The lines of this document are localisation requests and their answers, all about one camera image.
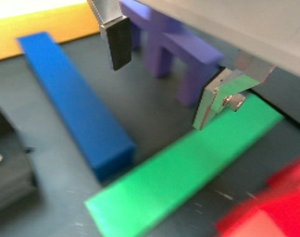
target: red block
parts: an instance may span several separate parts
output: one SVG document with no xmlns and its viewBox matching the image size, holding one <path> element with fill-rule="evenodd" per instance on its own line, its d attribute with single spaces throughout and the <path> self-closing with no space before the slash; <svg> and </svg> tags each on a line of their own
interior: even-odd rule
<svg viewBox="0 0 300 237">
<path fill-rule="evenodd" d="M 300 160 L 268 180 L 272 188 L 219 221 L 221 236 L 300 237 Z"/>
</svg>

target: purple block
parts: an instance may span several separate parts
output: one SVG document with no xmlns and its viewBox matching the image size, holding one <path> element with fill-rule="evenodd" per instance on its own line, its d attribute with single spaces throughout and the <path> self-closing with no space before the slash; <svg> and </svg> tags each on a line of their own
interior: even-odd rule
<svg viewBox="0 0 300 237">
<path fill-rule="evenodd" d="M 177 98 L 185 106 L 200 99 L 204 85 L 220 68 L 224 55 L 185 27 L 184 24 L 137 3 L 123 0 L 124 13 L 133 22 L 133 44 L 141 46 L 141 30 L 148 31 L 144 64 L 156 77 L 171 73 L 175 57 L 188 65 Z"/>
</svg>

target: yellow block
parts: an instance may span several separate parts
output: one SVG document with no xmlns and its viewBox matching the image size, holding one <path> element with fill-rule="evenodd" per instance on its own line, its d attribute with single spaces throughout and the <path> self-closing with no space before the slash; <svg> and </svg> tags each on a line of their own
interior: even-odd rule
<svg viewBox="0 0 300 237">
<path fill-rule="evenodd" d="M 77 4 L 0 19 L 0 59 L 21 55 L 17 38 L 48 31 L 62 43 L 100 32 L 91 6 Z"/>
</svg>

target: black object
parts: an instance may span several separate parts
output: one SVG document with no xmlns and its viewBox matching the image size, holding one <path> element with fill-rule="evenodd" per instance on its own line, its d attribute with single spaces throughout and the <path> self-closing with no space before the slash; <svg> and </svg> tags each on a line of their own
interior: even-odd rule
<svg viewBox="0 0 300 237">
<path fill-rule="evenodd" d="M 16 129 L 0 112 L 0 209 L 36 191 L 32 166 Z"/>
</svg>

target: green block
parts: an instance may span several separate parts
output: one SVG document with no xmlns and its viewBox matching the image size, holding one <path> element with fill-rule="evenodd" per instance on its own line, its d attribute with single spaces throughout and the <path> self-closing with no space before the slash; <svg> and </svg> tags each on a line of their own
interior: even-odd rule
<svg viewBox="0 0 300 237">
<path fill-rule="evenodd" d="M 283 116 L 255 96 L 223 112 L 87 201 L 105 236 L 141 236 L 208 184 Z"/>
</svg>

